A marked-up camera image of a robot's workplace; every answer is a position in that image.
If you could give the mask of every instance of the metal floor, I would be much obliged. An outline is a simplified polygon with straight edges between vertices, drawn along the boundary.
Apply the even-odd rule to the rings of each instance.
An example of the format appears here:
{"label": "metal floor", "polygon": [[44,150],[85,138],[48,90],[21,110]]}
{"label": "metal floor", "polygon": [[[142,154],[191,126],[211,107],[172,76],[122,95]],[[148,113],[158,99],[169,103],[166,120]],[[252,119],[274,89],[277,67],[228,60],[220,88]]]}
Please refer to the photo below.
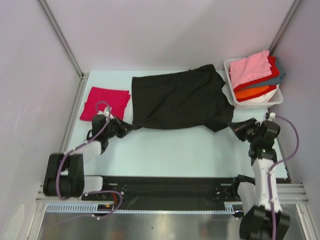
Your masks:
{"label": "metal floor", "polygon": [[[291,225],[284,240],[305,240],[296,205],[287,205]],[[222,214],[116,213],[106,219],[46,213],[38,240],[238,240],[241,220]]]}

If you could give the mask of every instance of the red folded shirt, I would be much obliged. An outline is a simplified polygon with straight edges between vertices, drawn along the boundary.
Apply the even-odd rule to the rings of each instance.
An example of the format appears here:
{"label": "red folded shirt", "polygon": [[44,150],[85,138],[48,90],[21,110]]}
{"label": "red folded shirt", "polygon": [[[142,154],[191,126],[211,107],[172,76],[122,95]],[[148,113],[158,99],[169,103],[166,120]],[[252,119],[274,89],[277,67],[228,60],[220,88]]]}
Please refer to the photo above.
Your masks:
{"label": "red folded shirt", "polygon": [[[98,102],[107,102],[111,107],[111,114],[117,116],[121,120],[124,119],[125,109],[130,100],[129,91],[104,89],[93,86],[90,90],[88,99],[84,104],[84,110],[80,116],[80,120],[92,121],[92,118],[98,114],[96,104]],[[99,111],[104,111],[106,104],[100,103],[97,106]]]}
{"label": "red folded shirt", "polygon": [[276,66],[276,57],[269,55],[268,56],[268,60],[269,60],[269,63],[271,64],[271,68],[270,68],[271,75],[265,76],[265,77],[262,77],[262,78],[259,78],[259,79],[253,80],[253,81],[249,81],[249,82],[243,83],[243,84],[237,86],[235,89],[233,89],[233,91],[237,92],[237,91],[239,91],[241,89],[244,89],[246,87],[249,87],[251,85],[258,84],[258,83],[267,81],[269,79],[273,79],[275,77],[278,77],[280,75],[280,72],[279,72],[279,70],[277,69],[277,66]]}
{"label": "red folded shirt", "polygon": [[242,89],[235,92],[235,97],[238,102],[247,101],[250,99],[261,97],[264,94],[275,90],[277,85],[259,86],[254,88]]}

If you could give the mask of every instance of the white plastic basket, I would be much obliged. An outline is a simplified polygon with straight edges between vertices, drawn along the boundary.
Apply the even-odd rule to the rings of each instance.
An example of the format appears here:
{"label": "white plastic basket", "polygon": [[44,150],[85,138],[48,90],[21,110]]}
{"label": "white plastic basket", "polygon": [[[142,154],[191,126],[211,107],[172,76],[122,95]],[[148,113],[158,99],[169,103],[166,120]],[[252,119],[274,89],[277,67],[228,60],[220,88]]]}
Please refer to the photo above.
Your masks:
{"label": "white plastic basket", "polygon": [[284,101],[284,97],[282,96],[282,93],[280,91],[280,88],[278,87],[277,91],[273,95],[273,97],[268,101],[268,102],[261,102],[261,103],[246,103],[246,102],[239,102],[236,99],[235,92],[232,88],[231,80],[230,80],[230,75],[229,75],[229,70],[230,70],[230,63],[233,61],[240,60],[242,58],[231,58],[231,59],[226,59],[223,62],[226,77],[228,79],[228,85],[229,89],[232,94],[232,99],[233,99],[233,105],[236,109],[265,109],[269,108],[273,105],[276,104],[281,104]]}

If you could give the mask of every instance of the pink folded shirt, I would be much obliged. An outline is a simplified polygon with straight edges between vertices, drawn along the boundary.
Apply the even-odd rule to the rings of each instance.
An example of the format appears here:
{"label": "pink folded shirt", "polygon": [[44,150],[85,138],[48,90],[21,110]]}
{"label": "pink folded shirt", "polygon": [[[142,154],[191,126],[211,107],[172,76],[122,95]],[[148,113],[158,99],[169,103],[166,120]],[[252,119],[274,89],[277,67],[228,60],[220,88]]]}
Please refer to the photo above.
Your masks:
{"label": "pink folded shirt", "polygon": [[263,50],[247,58],[232,61],[230,63],[232,88],[235,89],[241,84],[270,76],[272,72],[268,56],[269,51]]}
{"label": "pink folded shirt", "polygon": [[[123,120],[130,96],[127,90],[104,89],[93,86],[84,104],[80,120],[92,121],[92,118],[98,114],[96,104],[101,101],[107,102],[110,105],[113,116],[117,116]],[[106,104],[103,102],[97,105],[97,109],[102,112],[106,107]]]}

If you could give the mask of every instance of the light blue table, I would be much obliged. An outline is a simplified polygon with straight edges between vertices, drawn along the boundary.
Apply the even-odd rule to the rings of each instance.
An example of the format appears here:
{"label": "light blue table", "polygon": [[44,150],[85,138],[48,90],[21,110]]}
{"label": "light blue table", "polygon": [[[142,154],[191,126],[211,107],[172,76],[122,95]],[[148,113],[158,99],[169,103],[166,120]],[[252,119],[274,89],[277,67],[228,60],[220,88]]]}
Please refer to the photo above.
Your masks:
{"label": "light blue table", "polygon": [[[85,86],[69,149],[81,144],[91,123],[79,119],[91,87],[130,90],[132,77],[169,74],[179,71],[91,71]],[[224,71],[218,71],[225,79]],[[262,121],[267,109],[235,110],[233,122],[250,118]],[[129,101],[124,121],[132,123],[133,107]],[[274,145],[278,159],[281,153]],[[86,175],[146,177],[235,177],[254,176],[248,157],[249,143],[241,142],[229,128],[212,132],[205,126],[177,130],[142,128],[123,139],[109,140],[105,153],[84,166]],[[276,169],[277,178],[287,178],[283,164]]]}

